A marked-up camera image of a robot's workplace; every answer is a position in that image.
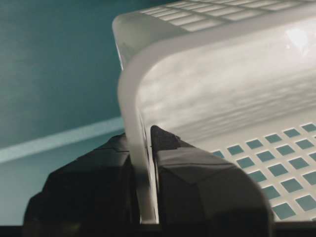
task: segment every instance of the square hole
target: square hole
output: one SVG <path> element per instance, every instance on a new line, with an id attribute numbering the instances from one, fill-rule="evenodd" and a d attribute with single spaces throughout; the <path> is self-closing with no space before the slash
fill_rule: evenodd
<path id="1" fill-rule="evenodd" d="M 316 208 L 316 201 L 311 195 L 307 195 L 305 197 L 300 197 L 295 199 L 296 202 L 301 206 L 304 211 L 309 211 Z"/>
<path id="2" fill-rule="evenodd" d="M 294 191 L 297 191 L 297 190 L 300 190 L 302 189 L 302 185 L 300 185 L 299 182 L 297 182 L 296 179 L 289 179 L 289 180 L 286 180 L 284 182 L 281 182 L 281 184 L 283 185 L 283 187 L 289 192 L 294 192 Z"/>
<path id="3" fill-rule="evenodd" d="M 236 160 L 236 162 L 240 165 L 242 169 L 255 165 L 255 163 L 249 157 L 238 159 Z"/>
<path id="4" fill-rule="evenodd" d="M 257 157 L 258 157 L 262 162 L 265 162 L 265 161 L 268 161 L 268 160 L 271 160 L 271 159 L 274 159 L 274 158 L 275 158 L 275 157 L 271 154 L 270 151 L 265 151 L 265 152 L 258 153 L 258 154 L 257 154 Z"/>
<path id="5" fill-rule="evenodd" d="M 266 139 L 270 143 L 279 142 L 282 140 L 277 134 L 272 134 L 272 135 L 266 136 Z"/>
<path id="6" fill-rule="evenodd" d="M 278 206 L 272 207 L 273 211 L 276 213 L 278 218 L 281 220 L 289 218 L 291 216 L 295 216 L 295 212 L 292 210 L 292 208 L 287 203 L 283 203 Z"/>
<path id="7" fill-rule="evenodd" d="M 311 157 L 313 160 L 315 160 L 315 161 L 316 161 L 316 152 L 315 152 L 315 153 L 310 154 L 310 157 Z"/>
<path id="8" fill-rule="evenodd" d="M 240 11 L 240 12 L 236 12 L 233 14 L 229 14 L 229 15 L 226 15 L 223 17 L 226 19 L 232 20 L 232 21 L 238 21 L 238 20 L 249 18 L 249 17 L 258 16 L 258 15 L 261 15 L 263 13 L 264 12 L 258 11 L 258 10 L 245 10 L 245 11 Z"/>
<path id="9" fill-rule="evenodd" d="M 177 5 L 177 6 L 174 6 L 174 7 L 176 7 L 176 8 L 183 8 L 183 7 L 192 6 L 192 5 L 195 5 L 195 4 L 197 4 L 197 3 L 196 2 L 189 2 L 189 3 Z"/>
<path id="10" fill-rule="evenodd" d="M 232 155 L 236 155 L 236 154 L 239 154 L 239 153 L 243 152 L 243 149 L 240 147 L 240 145 L 235 145 L 235 146 L 232 146 L 232 147 L 228 147 L 227 149 L 228 149 L 229 153 L 232 154 Z"/>
<path id="11" fill-rule="evenodd" d="M 269 200 L 280 196 L 280 194 L 277 192 L 277 190 L 273 186 L 268 186 L 266 188 L 263 188 L 262 191 Z"/>
<path id="12" fill-rule="evenodd" d="M 222 21 L 218 21 L 215 19 L 206 19 L 198 22 L 193 22 L 184 26 L 181 26 L 183 29 L 187 31 L 199 31 L 206 28 L 214 27 L 223 24 Z"/>
<path id="13" fill-rule="evenodd" d="M 314 145 L 307 139 L 304 139 L 302 141 L 296 142 L 296 144 L 301 148 L 301 149 L 308 149 L 313 147 Z"/>
<path id="14" fill-rule="evenodd" d="M 248 147 L 250 147 L 251 149 L 256 149 L 256 148 L 262 146 L 262 143 L 258 139 L 255 139 L 255 140 L 252 140 L 252 141 L 249 141 L 246 143 L 247 143 Z"/>
<path id="15" fill-rule="evenodd" d="M 209 11 L 206 14 L 211 15 L 211 16 L 222 16 L 222 15 L 226 15 L 230 13 L 235 13 L 241 10 L 242 10 L 241 8 L 237 8 L 237 7 L 225 7 L 219 10 Z"/>
<path id="16" fill-rule="evenodd" d="M 167 4 L 166 6 L 179 6 L 179 5 L 183 5 L 186 3 L 187 3 L 186 1 L 179 1 L 179 2 L 175 2 L 175 3 Z"/>
<path id="17" fill-rule="evenodd" d="M 159 13 L 159 12 L 164 12 L 164 11 L 167 11 L 167 10 L 168 10 L 168 8 L 162 8 L 162 9 L 146 12 L 146 14 L 147 15 L 152 15 L 152 14 Z"/>
<path id="18" fill-rule="evenodd" d="M 156 10 L 159 10 L 161 9 L 161 7 L 152 7 L 152 8 L 149 8 L 149 9 L 146 9 L 146 10 L 143 10 L 143 11 L 140 11 L 141 13 L 148 13 L 150 11 L 156 11 Z"/>
<path id="19" fill-rule="evenodd" d="M 293 6 L 296 6 L 298 4 L 301 4 L 301 3 L 298 1 L 283 1 L 281 3 L 265 6 L 265 7 L 263 7 L 263 9 L 276 11 L 276 10 L 281 10 L 281 9 L 293 7 Z"/>
<path id="20" fill-rule="evenodd" d="M 261 182 L 267 179 L 260 170 L 252 172 L 248 175 L 256 182 Z"/>
<path id="21" fill-rule="evenodd" d="M 177 18 L 180 18 L 180 17 L 189 16 L 189 15 L 191 15 L 191 13 L 188 13 L 188 12 L 177 12 L 177 13 L 173 13 L 173 14 L 162 16 L 162 17 L 160 17 L 160 19 L 164 20 L 164 21 L 170 21 L 170 20 L 173 20 L 173 19 L 177 19 Z"/>
<path id="22" fill-rule="evenodd" d="M 316 171 L 304 174 L 303 177 L 309 182 L 310 185 L 316 184 Z"/>
<path id="23" fill-rule="evenodd" d="M 294 152 L 294 150 L 289 145 L 277 147 L 276 149 L 278 152 L 280 152 L 282 156 L 285 156 Z"/>
<path id="24" fill-rule="evenodd" d="M 292 128 L 286 131 L 283 131 L 288 137 L 295 137 L 301 135 L 296 129 Z"/>
<path id="25" fill-rule="evenodd" d="M 217 10 L 217 9 L 221 9 L 221 8 L 224 8 L 224 6 L 212 5 L 212 6 L 206 6 L 206 7 L 197 8 L 197 9 L 194 9 L 193 11 L 206 12 L 206 11 L 213 11 L 213 10 Z"/>
<path id="26" fill-rule="evenodd" d="M 205 6 L 209 6 L 209 4 L 200 3 L 200 4 L 193 5 L 193 6 L 184 7 L 183 9 L 186 9 L 186 10 L 193 10 L 193 9 L 196 9 L 196 8 L 199 8 L 199 7 L 205 7 Z"/>
<path id="27" fill-rule="evenodd" d="M 214 3 L 227 3 L 230 1 L 235 1 L 235 0 L 216 0 L 216 1 L 214 1 Z"/>
<path id="28" fill-rule="evenodd" d="M 220 157 L 220 158 L 224 158 L 224 155 L 221 151 L 215 151 L 215 152 L 212 152 L 213 155 L 217 156 L 217 157 Z"/>
<path id="29" fill-rule="evenodd" d="M 244 6 L 247 7 L 261 7 L 261 6 L 266 6 L 266 5 L 271 5 L 274 3 L 278 3 L 279 1 L 277 0 L 261 0 L 261 1 L 256 1 L 252 3 L 247 3 Z"/>
<path id="30" fill-rule="evenodd" d="M 316 126 L 312 123 L 306 124 L 304 126 L 302 126 L 302 128 L 307 131 L 307 132 L 313 132 L 316 131 Z"/>
<path id="31" fill-rule="evenodd" d="M 288 173 L 288 171 L 281 164 L 270 166 L 268 169 L 274 176 L 279 176 Z"/>
<path id="32" fill-rule="evenodd" d="M 169 14 L 173 14 L 173 13 L 177 13 L 177 12 L 179 12 L 179 10 L 168 10 L 168 11 L 155 13 L 152 16 L 154 16 L 154 17 L 161 17 L 161 16 L 165 16 L 165 15 L 169 15 Z"/>
<path id="33" fill-rule="evenodd" d="M 256 1 L 256 0 L 236 0 L 236 1 L 230 1 L 229 5 L 242 5 L 242 4 L 246 4 L 246 3 L 249 3 L 249 2 L 253 2 L 253 1 Z"/>
<path id="34" fill-rule="evenodd" d="M 174 20 L 171 20 L 169 22 L 175 26 L 181 26 L 184 24 L 188 24 L 188 23 L 195 22 L 195 21 L 200 21 L 203 19 L 205 19 L 205 17 L 203 17 L 203 16 L 191 15 L 191 16 L 186 16 L 186 17 L 174 19 Z"/>
<path id="35" fill-rule="evenodd" d="M 308 166 L 308 163 L 301 157 L 289 160 L 288 162 L 290 162 L 295 169 L 301 169 Z"/>

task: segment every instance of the black object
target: black object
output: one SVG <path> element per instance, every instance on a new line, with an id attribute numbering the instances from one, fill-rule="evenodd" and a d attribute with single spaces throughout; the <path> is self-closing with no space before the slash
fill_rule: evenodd
<path id="1" fill-rule="evenodd" d="M 50 174 L 23 227 L 0 237 L 311 237 L 315 222 L 272 222 L 268 201 L 240 169 L 157 126 L 151 129 L 159 225 L 139 224 L 125 135 Z"/>
<path id="2" fill-rule="evenodd" d="M 140 216 L 126 136 L 52 172 L 30 199 L 24 237 L 125 236 Z"/>
<path id="3" fill-rule="evenodd" d="M 273 215 L 260 188 L 241 169 L 151 128 L 164 237 L 269 237 Z"/>

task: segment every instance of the white plastic basket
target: white plastic basket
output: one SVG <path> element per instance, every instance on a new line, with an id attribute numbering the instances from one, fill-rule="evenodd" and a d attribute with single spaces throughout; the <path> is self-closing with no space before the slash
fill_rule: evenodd
<path id="1" fill-rule="evenodd" d="M 118 16 L 118 98 L 143 223 L 158 221 L 150 127 L 236 163 L 275 220 L 316 218 L 316 3 L 186 0 Z"/>

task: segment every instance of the white stripe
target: white stripe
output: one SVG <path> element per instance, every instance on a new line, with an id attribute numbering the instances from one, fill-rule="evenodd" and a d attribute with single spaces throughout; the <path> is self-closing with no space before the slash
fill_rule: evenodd
<path id="1" fill-rule="evenodd" d="M 121 117 L 93 123 L 0 149 L 0 163 L 44 152 L 123 129 Z"/>

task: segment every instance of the black rubber part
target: black rubber part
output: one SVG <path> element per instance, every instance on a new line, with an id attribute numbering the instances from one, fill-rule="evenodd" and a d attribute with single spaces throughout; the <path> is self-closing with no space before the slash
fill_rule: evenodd
<path id="1" fill-rule="evenodd" d="M 24 237 L 126 236 L 140 215 L 126 136 L 52 172 L 29 201 Z"/>
<path id="2" fill-rule="evenodd" d="M 151 128 L 164 237 L 269 237 L 273 215 L 259 186 L 241 169 Z"/>

